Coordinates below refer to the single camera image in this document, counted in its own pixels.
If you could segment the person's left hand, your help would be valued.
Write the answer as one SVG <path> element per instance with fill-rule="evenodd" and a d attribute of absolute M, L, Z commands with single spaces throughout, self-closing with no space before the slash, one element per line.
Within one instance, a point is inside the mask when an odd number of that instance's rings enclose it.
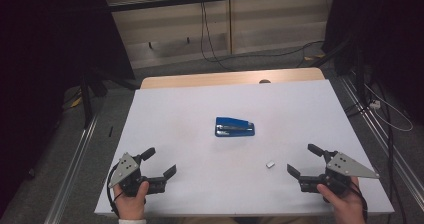
<path fill-rule="evenodd" d="M 149 183 L 140 184 L 135 197 L 126 196 L 119 185 L 113 187 L 114 202 L 119 212 L 120 220 L 139 221 L 144 219 L 144 199 L 147 195 Z"/>

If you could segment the black stand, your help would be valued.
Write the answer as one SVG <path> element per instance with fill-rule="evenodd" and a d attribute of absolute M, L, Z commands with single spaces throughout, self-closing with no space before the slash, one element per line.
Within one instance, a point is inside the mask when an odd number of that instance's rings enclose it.
<path fill-rule="evenodd" d="M 135 79 L 120 78 L 97 67 L 91 67 L 84 70 L 80 78 L 80 89 L 84 108 L 85 129 L 89 127 L 90 123 L 94 119 L 90 93 L 93 93 L 97 97 L 104 97 L 108 93 L 108 89 L 103 83 L 104 80 L 112 81 L 113 83 L 129 90 L 137 90 L 141 85 L 141 83 Z"/>
<path fill-rule="evenodd" d="M 333 61 L 335 71 L 338 75 L 347 75 L 351 72 L 354 73 L 358 99 L 365 103 L 364 56 L 357 42 L 353 38 L 342 41 L 335 48 L 326 53 L 323 58 L 315 61 L 312 67 L 319 68 L 330 60 Z"/>

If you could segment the aluminium floor rail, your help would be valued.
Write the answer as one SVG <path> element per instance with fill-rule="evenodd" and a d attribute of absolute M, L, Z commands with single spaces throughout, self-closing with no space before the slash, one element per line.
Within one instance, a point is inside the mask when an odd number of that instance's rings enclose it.
<path fill-rule="evenodd" d="M 395 209 L 391 220 L 418 223 L 424 218 L 424 126 L 378 82 L 365 85 L 365 103 L 358 99 L 354 74 L 337 77 L 334 86 Z M 381 108 L 371 109 L 372 100 Z"/>
<path fill-rule="evenodd" d="M 84 127 L 82 136 L 68 166 L 65 177 L 49 209 L 44 224 L 60 224 L 65 212 L 72 189 L 77 180 L 86 150 L 90 144 L 92 135 L 95 131 L 98 121 L 98 115 L 95 114 Z"/>

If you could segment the person's right hand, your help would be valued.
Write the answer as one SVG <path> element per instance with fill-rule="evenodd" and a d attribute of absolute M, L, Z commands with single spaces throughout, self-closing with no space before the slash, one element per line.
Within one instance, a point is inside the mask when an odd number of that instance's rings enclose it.
<path fill-rule="evenodd" d="M 349 191 L 343 197 L 338 197 L 323 184 L 318 184 L 317 190 L 333 206 L 337 224 L 366 224 L 362 199 L 354 192 Z"/>

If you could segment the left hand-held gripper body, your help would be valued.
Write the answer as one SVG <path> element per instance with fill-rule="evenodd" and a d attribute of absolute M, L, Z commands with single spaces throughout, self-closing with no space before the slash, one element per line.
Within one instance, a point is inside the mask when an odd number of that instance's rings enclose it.
<path fill-rule="evenodd" d="M 118 163 L 112 168 L 108 178 L 108 187 L 119 185 L 126 196 L 135 197 L 142 182 L 147 181 L 149 188 L 147 194 L 164 193 L 166 180 L 162 177 L 148 178 L 141 174 L 140 164 L 143 160 L 140 155 L 132 156 L 124 153 Z"/>

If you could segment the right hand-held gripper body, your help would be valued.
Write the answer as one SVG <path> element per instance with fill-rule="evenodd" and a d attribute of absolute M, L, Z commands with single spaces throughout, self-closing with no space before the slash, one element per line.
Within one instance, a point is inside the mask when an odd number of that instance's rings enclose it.
<path fill-rule="evenodd" d="M 352 177 L 378 179 L 380 175 L 351 157 L 338 151 L 323 150 L 325 172 L 319 176 L 300 176 L 298 183 L 302 192 L 317 193 L 317 185 L 323 184 L 334 194 L 343 194 L 351 185 Z"/>

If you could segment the black curtain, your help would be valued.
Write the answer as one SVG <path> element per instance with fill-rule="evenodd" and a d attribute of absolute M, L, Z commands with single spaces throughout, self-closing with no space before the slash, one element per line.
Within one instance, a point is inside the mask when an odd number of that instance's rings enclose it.
<path fill-rule="evenodd" d="M 134 73 L 106 0 L 0 0 L 0 218 L 82 80 Z"/>
<path fill-rule="evenodd" d="M 346 40 L 338 70 L 361 50 L 374 76 L 424 124 L 424 0 L 333 0 L 322 50 Z"/>

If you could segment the white table cover sheet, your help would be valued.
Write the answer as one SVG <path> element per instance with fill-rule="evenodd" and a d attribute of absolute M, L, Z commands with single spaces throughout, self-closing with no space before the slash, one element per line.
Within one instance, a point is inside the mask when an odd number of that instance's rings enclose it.
<path fill-rule="evenodd" d="M 255 135 L 216 137 L 217 117 L 252 122 Z M 138 90 L 115 155 L 154 147 L 148 177 L 177 167 L 165 193 L 148 196 L 149 217 L 326 215 L 286 170 L 324 172 L 310 143 L 370 163 L 327 80 Z"/>

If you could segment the blue stapler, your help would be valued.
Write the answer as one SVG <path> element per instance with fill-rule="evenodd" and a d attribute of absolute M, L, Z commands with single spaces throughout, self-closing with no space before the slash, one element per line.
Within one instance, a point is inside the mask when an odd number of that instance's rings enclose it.
<path fill-rule="evenodd" d="M 254 136 L 255 126 L 252 122 L 230 117 L 217 117 L 215 120 L 216 137 Z"/>

